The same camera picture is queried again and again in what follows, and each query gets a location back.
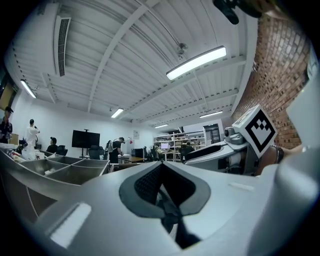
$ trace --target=person in white coat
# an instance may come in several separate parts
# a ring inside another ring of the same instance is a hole
[[[34,126],[35,121],[33,119],[30,120],[30,126],[26,129],[26,142],[28,143],[28,147],[35,148],[36,146],[36,135],[40,133],[39,129]]]

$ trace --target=ceiling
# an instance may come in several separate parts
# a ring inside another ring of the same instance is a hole
[[[28,26],[13,38],[5,59],[15,82],[25,79],[38,99],[107,117],[123,108],[118,119],[149,126],[199,123],[199,116],[220,110],[230,116],[238,105],[253,66],[256,19],[237,9],[239,24],[232,25],[212,0],[59,2],[61,12],[71,14],[65,75],[39,71]],[[179,43],[188,46],[182,57]],[[166,77],[219,46],[226,47],[225,58],[173,81]]]

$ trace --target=brick wall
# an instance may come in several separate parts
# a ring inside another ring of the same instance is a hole
[[[264,15],[258,24],[255,69],[232,115],[241,117],[260,104],[277,128],[277,145],[292,149],[301,144],[286,108],[306,82],[310,43],[298,26]]]

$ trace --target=light fixture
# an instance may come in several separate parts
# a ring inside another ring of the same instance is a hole
[[[167,72],[166,76],[170,80],[173,80],[190,70],[193,70],[205,63],[211,62],[213,60],[224,57],[226,55],[227,55],[227,50],[224,46],[220,46],[220,47],[205,51],[204,53],[201,53],[198,56],[195,56],[185,61],[179,66],[176,66],[174,69]]]
[[[122,111],[124,111],[124,109],[119,107],[118,110],[111,116],[111,118],[116,118]]]
[[[154,128],[161,128],[161,127],[165,127],[165,126],[167,126],[168,124],[163,124],[163,125],[159,125],[159,126],[156,126],[156,127],[154,127]]]
[[[30,89],[29,85],[27,85],[25,80],[20,80],[21,84],[23,85],[24,89],[27,91],[28,94],[30,94],[31,97],[37,98],[34,92]]]
[[[201,115],[200,118],[206,118],[206,117],[210,117],[210,116],[213,116],[213,115],[216,115],[216,114],[220,114],[220,113],[222,113],[222,111],[214,112],[214,113],[211,113],[211,114],[204,114],[204,115]]]

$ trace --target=television screen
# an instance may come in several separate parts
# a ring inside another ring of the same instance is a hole
[[[89,149],[92,145],[100,145],[100,133],[73,130],[72,147]]]

